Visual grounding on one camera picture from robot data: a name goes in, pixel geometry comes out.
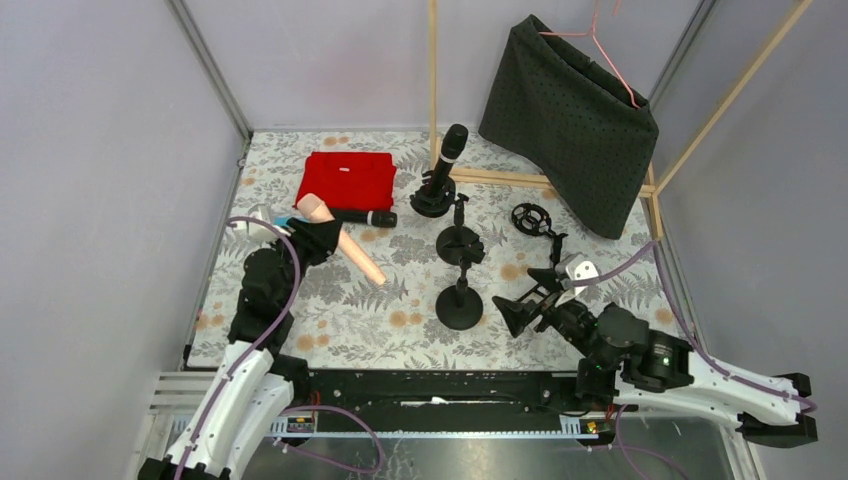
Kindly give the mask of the black clip microphone stand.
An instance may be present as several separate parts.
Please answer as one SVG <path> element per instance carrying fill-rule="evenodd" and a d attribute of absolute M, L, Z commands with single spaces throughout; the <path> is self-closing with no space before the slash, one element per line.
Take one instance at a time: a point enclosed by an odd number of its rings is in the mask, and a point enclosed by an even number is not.
<path fill-rule="evenodd" d="M 436 300 L 437 318 L 451 330 L 468 330 L 480 322 L 484 310 L 481 296 L 469 286 L 467 278 L 472 265 L 480 264 L 485 257 L 483 242 L 476 234 L 468 235 L 467 240 L 452 239 L 438 245 L 437 253 L 460 268 L 456 283 L 446 287 Z"/>

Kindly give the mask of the peach pink microphone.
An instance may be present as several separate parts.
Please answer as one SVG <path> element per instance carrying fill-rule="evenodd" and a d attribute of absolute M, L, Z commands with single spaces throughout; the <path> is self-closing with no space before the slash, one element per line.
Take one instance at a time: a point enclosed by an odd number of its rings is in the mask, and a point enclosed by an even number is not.
<path fill-rule="evenodd" d="M 312 193 L 305 194 L 296 202 L 296 208 L 310 223 L 337 226 L 336 249 L 340 250 L 373 284 L 382 286 L 387 281 L 381 268 L 343 229 L 341 222 L 333 216 L 320 197 Z"/>

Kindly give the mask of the black handheld microphone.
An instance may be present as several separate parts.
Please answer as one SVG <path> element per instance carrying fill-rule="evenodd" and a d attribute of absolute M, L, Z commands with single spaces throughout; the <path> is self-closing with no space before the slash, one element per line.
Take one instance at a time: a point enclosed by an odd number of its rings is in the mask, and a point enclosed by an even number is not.
<path fill-rule="evenodd" d="M 424 193 L 428 197 L 439 194 L 447 184 L 451 170 L 465 149 L 469 131 L 462 124 L 450 126 L 441 143 L 438 159 L 433 168 Z"/>

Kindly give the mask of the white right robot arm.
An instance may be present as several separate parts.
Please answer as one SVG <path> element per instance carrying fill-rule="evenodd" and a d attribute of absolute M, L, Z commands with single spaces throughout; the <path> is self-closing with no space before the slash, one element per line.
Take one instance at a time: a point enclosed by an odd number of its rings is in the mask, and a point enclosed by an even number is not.
<path fill-rule="evenodd" d="M 543 389 L 544 405 L 677 411 L 771 448 L 817 441 L 816 421 L 805 406 L 811 394 L 808 376 L 764 376 L 718 361 L 615 303 L 593 314 L 578 299 L 599 277 L 589 261 L 529 274 L 536 284 L 524 295 L 493 299 L 510 334 L 518 337 L 528 326 L 538 332 L 553 329 L 581 355 L 563 393 Z"/>

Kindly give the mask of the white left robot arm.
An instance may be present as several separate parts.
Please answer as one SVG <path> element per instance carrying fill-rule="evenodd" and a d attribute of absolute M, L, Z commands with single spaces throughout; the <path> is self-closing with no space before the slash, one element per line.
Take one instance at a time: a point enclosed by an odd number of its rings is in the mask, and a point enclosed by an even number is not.
<path fill-rule="evenodd" d="M 240 479 L 271 423 L 308 397 L 308 364 L 282 353 L 290 312 L 308 267 L 339 244 L 342 223 L 291 219 L 274 241 L 250 253 L 228 344 L 192 419 L 141 479 Z"/>

